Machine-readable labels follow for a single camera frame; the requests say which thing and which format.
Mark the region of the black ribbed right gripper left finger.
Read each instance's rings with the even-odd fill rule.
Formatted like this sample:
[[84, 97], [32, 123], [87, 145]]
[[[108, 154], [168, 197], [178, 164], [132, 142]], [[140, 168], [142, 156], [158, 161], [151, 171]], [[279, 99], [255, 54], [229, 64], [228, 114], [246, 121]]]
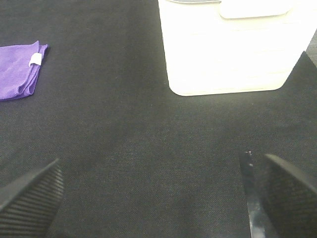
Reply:
[[45, 162], [0, 189], [0, 236], [44, 238], [64, 195], [59, 159]]

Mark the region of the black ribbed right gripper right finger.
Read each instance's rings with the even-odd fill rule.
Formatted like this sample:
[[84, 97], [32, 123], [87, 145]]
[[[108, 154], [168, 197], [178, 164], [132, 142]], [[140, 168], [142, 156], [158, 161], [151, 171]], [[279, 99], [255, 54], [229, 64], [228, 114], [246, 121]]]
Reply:
[[317, 179], [292, 163], [264, 155], [264, 209], [281, 238], [317, 236]]

